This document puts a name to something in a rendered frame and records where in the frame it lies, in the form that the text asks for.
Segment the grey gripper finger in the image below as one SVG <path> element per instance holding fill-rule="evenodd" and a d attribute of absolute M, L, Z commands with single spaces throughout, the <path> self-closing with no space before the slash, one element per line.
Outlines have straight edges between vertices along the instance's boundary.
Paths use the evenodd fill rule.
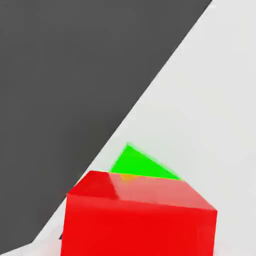
<path fill-rule="evenodd" d="M 61 256 L 62 234 L 59 238 L 48 236 L 42 240 L 40 256 Z"/>

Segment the small red cube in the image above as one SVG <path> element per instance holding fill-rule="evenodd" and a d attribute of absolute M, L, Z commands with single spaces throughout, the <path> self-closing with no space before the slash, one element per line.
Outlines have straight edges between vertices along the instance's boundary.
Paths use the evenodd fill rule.
<path fill-rule="evenodd" d="M 91 170 L 67 193 L 60 256 L 213 256 L 217 214 L 183 180 Z"/>

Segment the small green cube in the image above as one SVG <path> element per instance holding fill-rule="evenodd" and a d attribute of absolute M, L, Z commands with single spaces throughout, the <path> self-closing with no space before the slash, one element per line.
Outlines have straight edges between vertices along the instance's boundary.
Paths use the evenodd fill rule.
<path fill-rule="evenodd" d="M 174 170 L 129 142 L 126 143 L 109 172 L 182 180 Z"/>

